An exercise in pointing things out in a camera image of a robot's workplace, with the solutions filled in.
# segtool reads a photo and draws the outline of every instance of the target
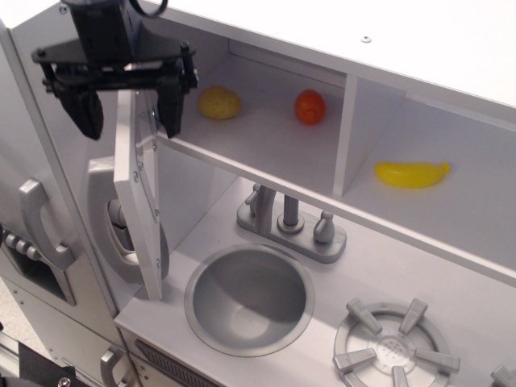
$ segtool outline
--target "vent grille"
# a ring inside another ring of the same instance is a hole
[[[147,357],[147,360],[158,369],[181,382],[187,387],[220,387],[183,364],[171,359],[165,354],[150,347],[146,343],[136,340],[136,347]]]

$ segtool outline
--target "countertop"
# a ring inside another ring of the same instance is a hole
[[[366,305],[408,307],[419,298],[429,306],[425,316],[461,358],[450,385],[488,387],[497,366],[516,367],[515,288],[343,219],[335,220],[347,232],[343,255],[334,264],[320,264],[237,226],[236,210],[251,191],[252,183],[238,178],[172,252],[162,300],[151,302],[142,291],[115,319],[130,351],[137,353],[129,340],[136,332],[221,385],[336,387],[343,382],[332,364],[334,341],[347,303],[360,298]],[[301,209],[318,213],[303,203]],[[239,358],[217,352],[186,320],[184,291],[193,271],[211,253],[240,243],[283,248],[305,266],[314,283],[310,324],[294,343],[271,355]]]

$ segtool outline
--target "faucet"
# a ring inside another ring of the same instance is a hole
[[[276,191],[260,186],[256,195],[255,231],[258,235],[268,235],[273,226],[273,206]]]
[[[237,223],[244,229],[274,240],[329,264],[339,259],[346,246],[346,231],[333,224],[333,214],[321,218],[299,210],[299,200],[285,195],[283,208],[275,202],[276,190],[254,184],[251,195],[237,211]]]

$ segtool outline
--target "burner grate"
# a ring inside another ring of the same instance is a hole
[[[417,298],[409,308],[380,303],[365,306],[355,298],[335,337],[334,366],[348,387],[445,387],[458,373],[453,356]]]

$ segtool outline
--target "white shelf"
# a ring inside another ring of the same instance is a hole
[[[217,121],[198,111],[198,95],[211,85],[239,94],[239,115]],[[317,90],[327,104],[325,117],[315,125],[301,123],[294,113],[296,97],[304,89]],[[204,159],[210,152],[224,155],[234,165],[260,170],[262,176],[331,194],[343,93],[334,85],[227,55],[202,73],[202,85],[186,97],[181,134],[169,146]]]
[[[511,131],[405,100],[343,201],[471,254],[471,260],[483,259],[514,285],[514,149]],[[445,160],[451,172],[432,187],[403,189],[375,176],[375,163],[387,160]]]

